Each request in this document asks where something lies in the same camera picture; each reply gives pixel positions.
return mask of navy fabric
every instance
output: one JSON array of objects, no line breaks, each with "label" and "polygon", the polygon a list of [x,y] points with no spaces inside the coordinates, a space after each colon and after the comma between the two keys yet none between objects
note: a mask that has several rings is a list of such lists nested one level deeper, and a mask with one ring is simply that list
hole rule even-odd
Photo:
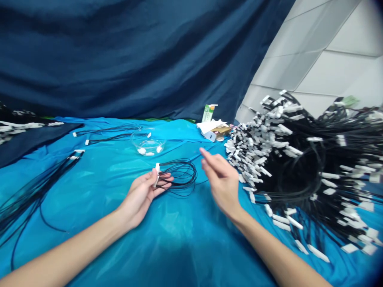
[{"label": "navy fabric", "polygon": [[51,116],[234,120],[295,0],[0,0],[0,100]]},{"label": "navy fabric", "polygon": [[24,155],[51,144],[70,131],[82,127],[83,124],[64,124],[61,126],[44,126],[34,128],[15,135],[9,142],[0,145],[0,168],[15,163]]}]

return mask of white wall panel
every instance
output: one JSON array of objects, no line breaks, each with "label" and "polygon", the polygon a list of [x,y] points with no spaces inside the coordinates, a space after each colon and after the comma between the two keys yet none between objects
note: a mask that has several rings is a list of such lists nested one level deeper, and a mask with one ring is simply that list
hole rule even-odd
[{"label": "white wall panel", "polygon": [[302,53],[263,59],[251,83],[280,90],[295,90],[320,53]]},{"label": "white wall panel", "polygon": [[267,88],[262,86],[250,85],[242,101],[242,104],[247,107],[252,107],[254,110],[261,110],[260,101],[267,95],[277,99],[281,90],[274,88]]},{"label": "white wall panel", "polygon": [[297,91],[341,95],[375,58],[324,51]]},{"label": "white wall panel", "polygon": [[328,49],[361,55],[383,55],[383,21],[374,0],[363,0]]},{"label": "white wall panel", "polygon": [[285,21],[288,21],[329,1],[330,0],[296,0]]},{"label": "white wall panel", "polygon": [[324,96],[319,94],[304,94],[293,92],[292,95],[301,105],[315,118],[319,117],[332,103],[336,96]]},{"label": "white wall panel", "polygon": [[360,0],[332,0],[282,24],[265,58],[325,49]]},{"label": "white wall panel", "polygon": [[237,110],[235,119],[240,123],[247,123],[254,117],[254,113],[250,111],[247,106],[241,104]]},{"label": "white wall panel", "polygon": [[383,56],[373,64],[343,93],[360,99],[358,108],[383,104]]},{"label": "white wall panel", "polygon": [[302,52],[327,5],[329,2],[284,22],[267,50],[265,58]]}]

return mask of blue plastic sheet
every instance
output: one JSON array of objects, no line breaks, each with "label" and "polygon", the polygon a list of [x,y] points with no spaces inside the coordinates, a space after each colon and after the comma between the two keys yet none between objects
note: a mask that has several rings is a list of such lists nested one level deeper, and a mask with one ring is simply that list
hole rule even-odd
[{"label": "blue plastic sheet", "polygon": [[[84,129],[109,128],[134,122],[164,130],[168,139],[159,155],[143,157],[129,140],[85,146],[89,135],[74,138],[69,134],[38,149],[17,163],[0,170],[0,204],[11,194],[71,151],[86,148],[80,162],[49,191],[43,203],[47,221],[67,233],[50,229],[39,214],[33,216],[20,239],[15,255],[19,267],[87,228],[113,211],[125,198],[131,182],[146,173],[156,162],[181,157],[193,160],[198,170],[194,190],[183,191],[186,198],[165,193],[155,199],[142,224],[132,230],[83,270],[70,286],[274,286],[275,282],[261,259],[214,203],[209,183],[201,170],[199,147],[225,154],[223,143],[204,139],[196,126],[184,120],[145,122],[97,118],[80,120]],[[381,191],[379,185],[369,185]],[[273,235],[314,267],[334,286],[366,286],[379,270],[379,248],[374,256],[361,251],[346,254],[326,239],[325,263],[313,254],[304,255],[286,231],[275,227],[262,205],[251,204],[240,186],[242,206]],[[360,211],[372,228],[382,230],[381,219]],[[0,277],[10,272],[15,240],[0,249]]]}]

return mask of glass bowl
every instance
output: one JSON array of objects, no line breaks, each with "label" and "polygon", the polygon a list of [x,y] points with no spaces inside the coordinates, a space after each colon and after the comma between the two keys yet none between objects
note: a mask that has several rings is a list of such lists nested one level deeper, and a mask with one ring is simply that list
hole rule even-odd
[{"label": "glass bowl", "polygon": [[160,137],[160,131],[155,128],[137,130],[132,134],[130,140],[137,152],[144,156],[154,156],[162,152],[166,143],[166,140]]}]

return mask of hand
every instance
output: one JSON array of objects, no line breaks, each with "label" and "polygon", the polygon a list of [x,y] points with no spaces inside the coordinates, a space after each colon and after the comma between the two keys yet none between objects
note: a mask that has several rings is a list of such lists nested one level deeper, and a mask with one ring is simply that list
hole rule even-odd
[{"label": "hand", "polygon": [[238,200],[238,172],[221,155],[211,155],[203,148],[202,169],[210,182],[211,193],[218,207],[230,219],[241,211]]},{"label": "hand", "polygon": [[[162,177],[166,178],[168,181],[174,180],[170,173],[167,173]],[[120,218],[122,219],[125,233],[136,228],[142,222],[153,199],[172,185],[171,183],[159,180],[157,186],[161,187],[155,188],[153,187],[153,184],[156,180],[156,169],[136,178],[129,189],[128,195],[116,209],[116,213],[119,213]]]}]

